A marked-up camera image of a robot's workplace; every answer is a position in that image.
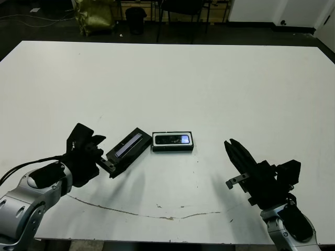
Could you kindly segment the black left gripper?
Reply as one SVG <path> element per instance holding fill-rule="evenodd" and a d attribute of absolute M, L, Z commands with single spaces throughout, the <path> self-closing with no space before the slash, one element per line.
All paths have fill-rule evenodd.
<path fill-rule="evenodd" d="M 64 154 L 64 165 L 72 174 L 74 187 L 82 187 L 98 176 L 98 166 L 107 171 L 110 177 L 115 172 L 114 165 L 102 158 L 103 150 L 97 146 L 105 139 L 103 135 L 94 135 L 91 137 L 90 152 L 79 151 Z"/>

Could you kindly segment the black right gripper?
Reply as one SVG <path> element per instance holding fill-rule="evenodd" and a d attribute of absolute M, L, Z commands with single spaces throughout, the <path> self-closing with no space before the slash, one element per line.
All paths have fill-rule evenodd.
<path fill-rule="evenodd" d="M 250 205 L 257 205 L 261 210 L 286 202 L 288 186 L 277 181 L 273 166 L 267 161 L 257 163 L 237 140 L 224 141 L 224 145 L 230 161 L 240 173 L 226 181 L 229 189 L 240 185 L 245 193 L 249 193 Z"/>

